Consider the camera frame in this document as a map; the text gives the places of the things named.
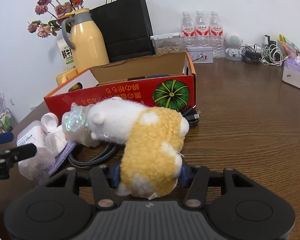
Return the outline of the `purple tissue pack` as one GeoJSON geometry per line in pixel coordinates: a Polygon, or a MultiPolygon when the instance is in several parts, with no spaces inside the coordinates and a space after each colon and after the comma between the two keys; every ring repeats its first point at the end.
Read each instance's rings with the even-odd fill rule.
{"type": "Polygon", "coordinates": [[[300,57],[286,59],[283,64],[282,81],[300,89],[300,57]]]}

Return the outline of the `white yellow plush hamster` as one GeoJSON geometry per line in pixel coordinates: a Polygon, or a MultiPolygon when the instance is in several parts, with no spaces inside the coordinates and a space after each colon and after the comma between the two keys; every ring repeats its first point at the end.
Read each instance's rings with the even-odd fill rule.
{"type": "Polygon", "coordinates": [[[113,97],[87,113],[93,140],[124,145],[118,196],[157,198],[171,193],[181,174],[181,150],[189,122],[165,107],[113,97]]]}

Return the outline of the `small white robot toy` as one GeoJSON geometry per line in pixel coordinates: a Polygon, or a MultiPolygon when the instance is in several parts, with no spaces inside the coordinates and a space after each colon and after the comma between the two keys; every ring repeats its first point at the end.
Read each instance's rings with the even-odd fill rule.
{"type": "Polygon", "coordinates": [[[241,61],[242,60],[242,52],[240,47],[242,45],[243,40],[240,38],[238,33],[227,33],[225,35],[225,58],[231,61],[241,61]]]}

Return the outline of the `yellow mug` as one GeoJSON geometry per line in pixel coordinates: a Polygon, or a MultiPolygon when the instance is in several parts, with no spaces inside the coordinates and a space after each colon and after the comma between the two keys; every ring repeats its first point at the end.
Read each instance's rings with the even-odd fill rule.
{"type": "Polygon", "coordinates": [[[62,84],[66,83],[68,80],[75,77],[76,75],[77,75],[77,70],[75,68],[62,72],[61,74],[56,76],[57,85],[61,86],[62,84]]]}

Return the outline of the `purple cloth pouch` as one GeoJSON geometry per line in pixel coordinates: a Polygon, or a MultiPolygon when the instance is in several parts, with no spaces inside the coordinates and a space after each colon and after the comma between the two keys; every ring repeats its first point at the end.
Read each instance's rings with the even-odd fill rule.
{"type": "Polygon", "coordinates": [[[49,176],[52,176],[61,167],[61,165],[66,161],[68,155],[75,149],[76,146],[76,141],[69,141],[67,143],[64,150],[62,150],[62,152],[56,157],[56,162],[53,167],[48,170],[49,176]]]}

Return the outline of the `white jar lid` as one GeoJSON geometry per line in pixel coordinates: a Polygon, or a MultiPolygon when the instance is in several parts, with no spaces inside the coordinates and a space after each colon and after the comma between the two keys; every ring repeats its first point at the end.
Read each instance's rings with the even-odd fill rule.
{"type": "Polygon", "coordinates": [[[40,121],[48,132],[53,132],[59,125],[58,117],[51,112],[44,114],[40,121]]]}

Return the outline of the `white tin box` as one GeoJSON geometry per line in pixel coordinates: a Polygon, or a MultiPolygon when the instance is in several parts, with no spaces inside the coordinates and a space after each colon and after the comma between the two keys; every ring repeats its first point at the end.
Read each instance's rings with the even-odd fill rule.
{"type": "Polygon", "coordinates": [[[197,63],[213,63],[212,47],[187,47],[186,51],[194,64],[197,63]]]}

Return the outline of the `water bottle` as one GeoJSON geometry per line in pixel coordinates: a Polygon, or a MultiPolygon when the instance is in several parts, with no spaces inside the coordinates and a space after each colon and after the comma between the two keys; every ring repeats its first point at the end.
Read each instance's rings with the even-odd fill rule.
{"type": "Polygon", "coordinates": [[[204,13],[200,10],[196,11],[194,26],[197,46],[207,47],[209,45],[210,30],[209,25],[204,20],[204,13]]]}
{"type": "Polygon", "coordinates": [[[185,47],[192,47],[194,46],[194,39],[196,36],[194,22],[189,11],[183,11],[182,16],[181,32],[183,34],[184,44],[185,47]]]}
{"type": "Polygon", "coordinates": [[[213,56],[216,59],[224,57],[223,24],[218,12],[211,11],[210,16],[210,41],[213,48],[213,56]]]}

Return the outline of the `water bottle left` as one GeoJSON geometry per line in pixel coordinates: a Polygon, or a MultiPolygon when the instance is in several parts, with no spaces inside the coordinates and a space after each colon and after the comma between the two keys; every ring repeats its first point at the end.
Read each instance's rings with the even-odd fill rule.
{"type": "Polygon", "coordinates": [[[189,11],[183,11],[182,16],[181,32],[183,34],[184,44],[185,47],[192,47],[194,46],[194,39],[196,36],[194,22],[189,11]]]}

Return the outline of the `red orange cardboard box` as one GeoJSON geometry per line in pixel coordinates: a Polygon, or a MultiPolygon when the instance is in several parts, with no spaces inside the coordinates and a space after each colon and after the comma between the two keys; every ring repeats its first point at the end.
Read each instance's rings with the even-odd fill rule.
{"type": "Polygon", "coordinates": [[[91,67],[47,94],[48,109],[61,118],[79,106],[120,97],[146,106],[183,111],[196,104],[196,71],[187,52],[152,55],[91,67]]]}

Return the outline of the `white milk carton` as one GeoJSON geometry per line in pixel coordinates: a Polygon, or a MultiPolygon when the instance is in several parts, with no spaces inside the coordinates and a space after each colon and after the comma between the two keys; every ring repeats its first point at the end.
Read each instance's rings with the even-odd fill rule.
{"type": "Polygon", "coordinates": [[[59,52],[62,57],[63,63],[65,65],[65,69],[66,70],[74,69],[76,67],[74,58],[72,55],[72,51],[71,51],[70,47],[67,45],[66,41],[63,38],[61,38],[57,41],[57,45],[58,45],[59,52]]]}

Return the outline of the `water bottle right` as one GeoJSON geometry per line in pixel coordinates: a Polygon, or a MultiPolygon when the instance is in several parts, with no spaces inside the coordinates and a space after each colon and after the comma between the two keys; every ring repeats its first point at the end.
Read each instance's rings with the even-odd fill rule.
{"type": "Polygon", "coordinates": [[[223,24],[218,12],[211,11],[210,16],[210,41],[213,48],[213,56],[216,59],[224,57],[223,24]]]}

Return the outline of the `colourful snack packet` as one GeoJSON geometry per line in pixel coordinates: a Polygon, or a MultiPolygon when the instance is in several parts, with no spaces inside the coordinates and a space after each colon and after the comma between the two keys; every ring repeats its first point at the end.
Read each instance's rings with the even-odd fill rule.
{"type": "Polygon", "coordinates": [[[291,59],[295,59],[298,56],[300,57],[300,49],[293,42],[290,42],[290,40],[282,34],[279,35],[279,40],[287,56],[291,59]]]}

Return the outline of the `clear snack container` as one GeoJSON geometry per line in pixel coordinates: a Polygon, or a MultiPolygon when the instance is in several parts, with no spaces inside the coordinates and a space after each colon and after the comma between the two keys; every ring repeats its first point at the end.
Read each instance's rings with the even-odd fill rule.
{"type": "Polygon", "coordinates": [[[153,42],[153,47],[157,55],[185,51],[183,35],[181,33],[153,35],[150,39],[153,42]]]}

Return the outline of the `clear jar with label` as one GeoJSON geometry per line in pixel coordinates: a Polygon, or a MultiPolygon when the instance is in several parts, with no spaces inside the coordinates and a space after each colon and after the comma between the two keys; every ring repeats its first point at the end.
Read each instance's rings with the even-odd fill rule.
{"type": "Polygon", "coordinates": [[[19,172],[29,180],[47,180],[49,169],[56,163],[55,155],[45,142],[47,135],[42,122],[35,120],[17,136],[17,146],[26,146],[24,149],[27,149],[18,159],[19,172]]]}

